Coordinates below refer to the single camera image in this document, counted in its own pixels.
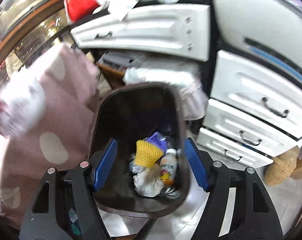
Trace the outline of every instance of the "bottle cap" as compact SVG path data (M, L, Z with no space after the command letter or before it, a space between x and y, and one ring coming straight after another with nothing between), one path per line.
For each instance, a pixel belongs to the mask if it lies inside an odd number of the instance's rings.
M169 149L166 150L165 154L167 154L167 153L172 153L172 154L174 154L174 156L177 157L177 150L176 149L169 148Z

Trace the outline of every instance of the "dresser drawer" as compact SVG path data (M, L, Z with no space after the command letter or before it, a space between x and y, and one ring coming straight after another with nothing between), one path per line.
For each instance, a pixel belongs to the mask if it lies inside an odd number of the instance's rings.
M273 163L272 159L205 128L200 128L197 143L216 153L227 156L228 158L253 168L259 168Z
M302 90L256 62L219 51L211 97L302 137Z
M149 5L132 9L119 22L105 15L71 30L78 47L136 49L208 60L210 6Z
M214 99L208 102L203 125L272 157L296 145L279 130Z

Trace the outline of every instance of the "pink polka dot fabric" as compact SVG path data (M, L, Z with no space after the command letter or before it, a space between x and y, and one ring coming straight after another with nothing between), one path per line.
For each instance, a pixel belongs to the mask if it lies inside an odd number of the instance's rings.
M46 112L26 135L0 135L0 214L17 229L48 168L72 169L87 160L94 113L86 103L97 90L99 70L81 51L53 46L31 66L46 96Z

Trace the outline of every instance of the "crumpled tissue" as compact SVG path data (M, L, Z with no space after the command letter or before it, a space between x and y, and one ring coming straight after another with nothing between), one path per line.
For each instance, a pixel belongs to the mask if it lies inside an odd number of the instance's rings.
M156 163L152 168L147 168L145 171L134 175L135 191L144 197L159 195L163 188L163 182L159 177L160 171L160 166Z

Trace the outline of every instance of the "brown stuffed animal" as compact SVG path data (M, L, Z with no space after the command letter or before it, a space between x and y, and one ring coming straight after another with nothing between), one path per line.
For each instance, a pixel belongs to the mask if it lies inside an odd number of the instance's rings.
M269 186L275 186L289 178L297 165L297 157L300 149L295 146L292 149L273 158L264 175L264 182Z

